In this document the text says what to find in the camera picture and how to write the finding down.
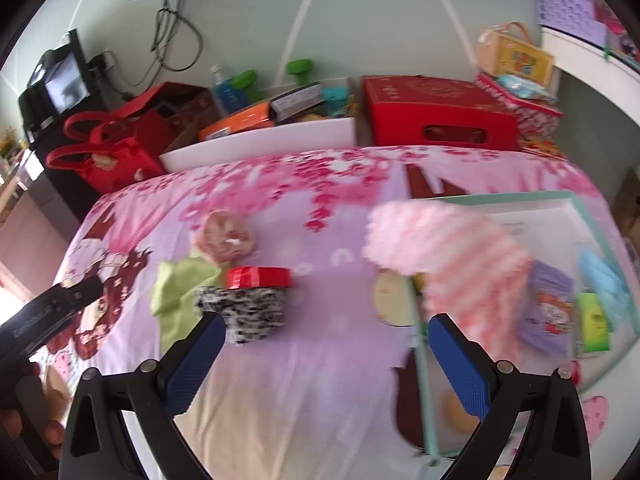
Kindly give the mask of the person's left hand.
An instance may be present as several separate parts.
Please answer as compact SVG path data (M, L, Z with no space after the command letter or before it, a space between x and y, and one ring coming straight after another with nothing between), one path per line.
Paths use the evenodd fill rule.
M52 412L52 400L47 396L40 378L40 366L23 360L1 376L1 427L12 439L23 439L37 460L51 457L60 460L64 426Z

